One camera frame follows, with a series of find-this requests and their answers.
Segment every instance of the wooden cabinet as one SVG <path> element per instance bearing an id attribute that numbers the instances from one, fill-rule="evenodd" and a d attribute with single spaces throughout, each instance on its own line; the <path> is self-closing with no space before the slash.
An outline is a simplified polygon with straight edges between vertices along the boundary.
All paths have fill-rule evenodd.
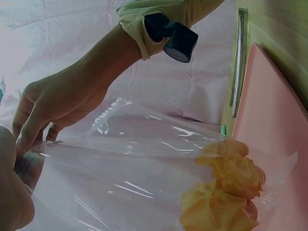
<path id="1" fill-rule="evenodd" d="M 247 43 L 243 48 L 244 57 L 252 43 L 260 45 L 281 70 L 307 110 L 308 0 L 235 1 L 236 22 L 238 22 L 239 11 L 246 14 L 244 39 Z M 226 125 L 228 135 L 232 134 L 235 122 L 230 102 L 236 70 L 237 26 L 235 31 L 233 68 L 230 73 L 230 84 L 222 116 L 222 124 Z"/>

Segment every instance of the white polka dot fabric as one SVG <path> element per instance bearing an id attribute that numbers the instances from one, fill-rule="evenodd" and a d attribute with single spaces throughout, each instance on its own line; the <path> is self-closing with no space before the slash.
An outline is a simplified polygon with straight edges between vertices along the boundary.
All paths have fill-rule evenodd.
<path id="1" fill-rule="evenodd" d="M 0 77 L 6 94 L 58 72 L 82 57 L 116 23 L 126 0 L 15 0 L 0 2 Z M 110 87 L 163 113 L 220 122 L 231 66 L 234 0 L 192 29 L 199 40 L 189 64 L 161 53 L 139 61 Z"/>

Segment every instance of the pink board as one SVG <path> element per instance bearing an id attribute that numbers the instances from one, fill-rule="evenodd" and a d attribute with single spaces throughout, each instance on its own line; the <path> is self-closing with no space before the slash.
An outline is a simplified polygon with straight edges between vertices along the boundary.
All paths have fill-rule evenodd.
<path id="1" fill-rule="evenodd" d="M 267 154 L 298 151 L 298 164 L 280 204 L 256 231 L 308 231 L 308 114 L 285 78 L 257 46 L 248 55 L 233 137 Z"/>

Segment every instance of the plastic wrap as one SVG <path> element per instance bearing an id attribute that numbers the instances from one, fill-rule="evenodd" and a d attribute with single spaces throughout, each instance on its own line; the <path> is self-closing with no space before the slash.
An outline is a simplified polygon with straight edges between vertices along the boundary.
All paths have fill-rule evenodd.
<path id="1" fill-rule="evenodd" d="M 35 146 L 16 166 L 36 208 L 33 222 L 23 230 L 183 230 L 183 196 L 214 180 L 212 167 L 198 165 L 198 158 L 215 157 L 205 147 L 225 140 L 117 100 L 84 137 Z M 279 189 L 297 155 L 280 159 L 249 147 L 247 157 L 266 174 L 260 197 L 252 200 L 261 224 L 279 206 Z"/>

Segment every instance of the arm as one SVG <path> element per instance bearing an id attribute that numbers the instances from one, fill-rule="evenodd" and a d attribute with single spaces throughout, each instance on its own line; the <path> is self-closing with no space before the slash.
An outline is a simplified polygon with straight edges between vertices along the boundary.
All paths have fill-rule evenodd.
<path id="1" fill-rule="evenodd" d="M 108 88 L 111 83 L 141 58 L 138 44 L 121 25 L 116 25 L 78 64 L 97 85 Z"/>

